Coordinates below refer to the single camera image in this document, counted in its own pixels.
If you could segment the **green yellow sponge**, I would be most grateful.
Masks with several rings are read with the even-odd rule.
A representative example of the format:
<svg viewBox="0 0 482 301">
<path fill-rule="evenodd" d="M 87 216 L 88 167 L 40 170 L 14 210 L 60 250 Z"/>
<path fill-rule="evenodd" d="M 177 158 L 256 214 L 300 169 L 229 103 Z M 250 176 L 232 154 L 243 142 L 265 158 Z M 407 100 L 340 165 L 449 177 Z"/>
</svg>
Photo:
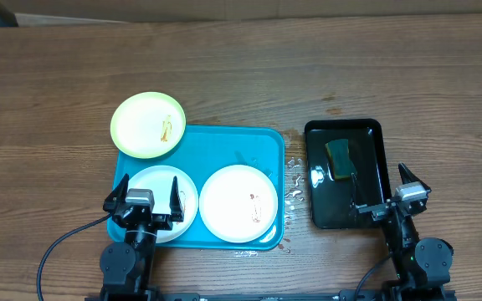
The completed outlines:
<svg viewBox="0 0 482 301">
<path fill-rule="evenodd" d="M 350 157 L 349 141 L 347 139 L 331 140 L 325 144 L 325 148 L 334 180 L 346 180 L 356 174 L 356 168 Z"/>
</svg>

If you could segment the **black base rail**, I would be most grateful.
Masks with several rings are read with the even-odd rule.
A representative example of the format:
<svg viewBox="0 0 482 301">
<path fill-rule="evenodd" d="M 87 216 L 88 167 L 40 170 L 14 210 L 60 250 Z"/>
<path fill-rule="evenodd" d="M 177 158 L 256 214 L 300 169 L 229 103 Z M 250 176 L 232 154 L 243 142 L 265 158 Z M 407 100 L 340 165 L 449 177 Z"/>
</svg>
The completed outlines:
<svg viewBox="0 0 482 301">
<path fill-rule="evenodd" d="M 166 301 L 376 301 L 383 300 L 377 290 L 363 290 L 355 297 L 354 290 L 341 290 L 339 293 L 285 293 L 285 294 L 219 294 L 200 295 L 198 293 L 164 293 L 160 300 Z"/>
</svg>

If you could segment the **black plastic tray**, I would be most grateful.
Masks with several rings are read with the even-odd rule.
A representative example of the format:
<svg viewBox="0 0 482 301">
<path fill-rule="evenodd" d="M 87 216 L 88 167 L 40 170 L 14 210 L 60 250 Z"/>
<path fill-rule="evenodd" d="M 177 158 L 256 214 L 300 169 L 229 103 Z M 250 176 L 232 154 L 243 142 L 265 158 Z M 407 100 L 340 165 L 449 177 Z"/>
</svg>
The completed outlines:
<svg viewBox="0 0 482 301">
<path fill-rule="evenodd" d="M 377 225 L 351 206 L 351 178 L 334 180 L 325 144 L 347 139 L 365 205 L 391 196 L 382 127 L 374 119 L 312 120 L 305 125 L 305 150 L 313 223 L 321 229 L 369 229 Z"/>
</svg>

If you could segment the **yellow-green plate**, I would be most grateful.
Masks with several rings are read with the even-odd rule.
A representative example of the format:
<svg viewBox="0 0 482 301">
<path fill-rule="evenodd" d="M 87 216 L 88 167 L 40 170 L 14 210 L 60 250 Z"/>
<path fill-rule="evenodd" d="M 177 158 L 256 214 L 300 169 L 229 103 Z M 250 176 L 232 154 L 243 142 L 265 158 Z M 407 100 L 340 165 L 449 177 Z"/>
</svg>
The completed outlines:
<svg viewBox="0 0 482 301">
<path fill-rule="evenodd" d="M 112 115 L 110 136 L 119 151 L 151 159 L 172 151 L 183 137 L 187 120 L 170 95 L 143 92 L 123 101 Z"/>
</svg>

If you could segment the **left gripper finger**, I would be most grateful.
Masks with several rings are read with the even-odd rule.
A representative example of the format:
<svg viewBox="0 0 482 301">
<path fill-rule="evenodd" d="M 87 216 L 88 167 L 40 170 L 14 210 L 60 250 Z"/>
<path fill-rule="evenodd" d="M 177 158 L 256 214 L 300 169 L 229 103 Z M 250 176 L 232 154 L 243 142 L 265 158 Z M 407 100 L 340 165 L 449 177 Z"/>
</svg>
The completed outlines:
<svg viewBox="0 0 482 301">
<path fill-rule="evenodd" d="M 129 175 L 125 174 L 116 188 L 104 200 L 102 209 L 105 212 L 115 212 L 116 208 L 125 201 L 128 189 Z"/>
<path fill-rule="evenodd" d="M 169 201 L 171 209 L 171 219 L 173 222 L 182 222 L 184 220 L 182 201 L 179 196 L 178 180 L 174 176 L 172 180 L 172 189 Z"/>
</svg>

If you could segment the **white plate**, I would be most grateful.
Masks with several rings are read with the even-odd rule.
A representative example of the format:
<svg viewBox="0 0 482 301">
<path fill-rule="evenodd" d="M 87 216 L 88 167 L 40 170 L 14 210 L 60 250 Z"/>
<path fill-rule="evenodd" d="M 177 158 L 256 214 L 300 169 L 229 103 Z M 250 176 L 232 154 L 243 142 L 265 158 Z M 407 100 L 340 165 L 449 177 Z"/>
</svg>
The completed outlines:
<svg viewBox="0 0 482 301">
<path fill-rule="evenodd" d="M 271 180 L 252 166 L 231 165 L 213 173 L 199 197 L 199 213 L 207 229 L 232 243 L 264 235 L 278 213 L 278 194 Z"/>
<path fill-rule="evenodd" d="M 182 203 L 183 222 L 174 222 L 171 231 L 158 231 L 157 242 L 164 246 L 175 246 L 197 216 L 198 192 L 192 179 L 182 170 L 173 166 L 152 166 L 139 171 L 129 180 L 130 188 L 152 190 L 154 196 L 154 213 L 167 214 L 173 178 L 177 178 L 179 196 Z"/>
</svg>

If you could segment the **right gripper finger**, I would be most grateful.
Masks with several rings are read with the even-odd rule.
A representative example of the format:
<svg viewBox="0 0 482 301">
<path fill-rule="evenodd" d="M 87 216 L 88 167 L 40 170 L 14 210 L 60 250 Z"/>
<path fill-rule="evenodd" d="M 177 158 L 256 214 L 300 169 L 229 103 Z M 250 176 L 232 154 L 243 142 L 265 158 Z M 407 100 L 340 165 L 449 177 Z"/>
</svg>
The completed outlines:
<svg viewBox="0 0 482 301">
<path fill-rule="evenodd" d="M 362 188 L 357 180 L 356 173 L 351 174 L 351 206 L 352 207 L 364 207 L 365 197 L 363 196 Z"/>
<path fill-rule="evenodd" d="M 400 162 L 397 167 L 403 185 L 420 182 L 419 178 L 408 169 L 404 162 Z"/>
</svg>

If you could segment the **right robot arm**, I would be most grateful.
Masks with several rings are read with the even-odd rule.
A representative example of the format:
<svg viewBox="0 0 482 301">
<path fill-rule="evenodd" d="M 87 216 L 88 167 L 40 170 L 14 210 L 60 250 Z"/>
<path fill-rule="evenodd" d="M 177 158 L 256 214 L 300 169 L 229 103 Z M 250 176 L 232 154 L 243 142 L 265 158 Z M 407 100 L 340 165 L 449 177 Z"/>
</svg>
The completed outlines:
<svg viewBox="0 0 482 301">
<path fill-rule="evenodd" d="M 456 294 L 444 285 L 450 282 L 454 249 L 436 237 L 421 238 L 413 217 L 426 210 L 432 189 L 404 163 L 398 164 L 402 184 L 381 204 L 356 206 L 357 215 L 368 215 L 382 229 L 388 255 L 362 277 L 353 300 L 443 300 L 455 301 Z M 397 279 L 378 290 L 362 287 L 387 261 L 392 261 Z"/>
</svg>

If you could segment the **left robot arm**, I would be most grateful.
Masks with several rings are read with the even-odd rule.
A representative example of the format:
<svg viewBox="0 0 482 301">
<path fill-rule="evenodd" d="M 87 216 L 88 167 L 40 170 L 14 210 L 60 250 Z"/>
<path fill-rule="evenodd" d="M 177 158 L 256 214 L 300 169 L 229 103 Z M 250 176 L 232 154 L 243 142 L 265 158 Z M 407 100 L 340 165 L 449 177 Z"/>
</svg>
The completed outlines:
<svg viewBox="0 0 482 301">
<path fill-rule="evenodd" d="M 168 213 L 153 211 L 155 200 L 151 190 L 130 189 L 128 184 L 129 176 L 124 175 L 103 204 L 109 219 L 126 232 L 122 241 L 107 246 L 100 256 L 103 273 L 100 299 L 163 300 L 160 289 L 149 285 L 149 278 L 157 233 L 171 231 L 174 223 L 184 220 L 178 181 L 172 178 Z"/>
</svg>

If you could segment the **blue plastic tray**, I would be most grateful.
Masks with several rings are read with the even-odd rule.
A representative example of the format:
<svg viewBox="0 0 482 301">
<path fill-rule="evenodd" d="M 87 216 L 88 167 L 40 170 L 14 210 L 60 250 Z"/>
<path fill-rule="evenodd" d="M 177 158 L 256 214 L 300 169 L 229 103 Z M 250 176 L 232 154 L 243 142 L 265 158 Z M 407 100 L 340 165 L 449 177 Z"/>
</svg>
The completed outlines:
<svg viewBox="0 0 482 301">
<path fill-rule="evenodd" d="M 152 166 L 171 166 L 184 171 L 197 190 L 219 169 L 242 164 L 262 171 L 278 193 L 277 216 L 264 234 L 243 243 L 226 242 L 214 236 L 202 218 L 196 216 L 181 236 L 170 242 L 159 242 L 160 247 L 235 249 L 266 251 L 282 240 L 285 225 L 285 142 L 279 132 L 258 127 L 219 125 L 189 125 L 182 139 L 169 153 L 153 159 L 137 159 L 118 154 L 113 185 L 124 175 L 133 177 Z"/>
</svg>

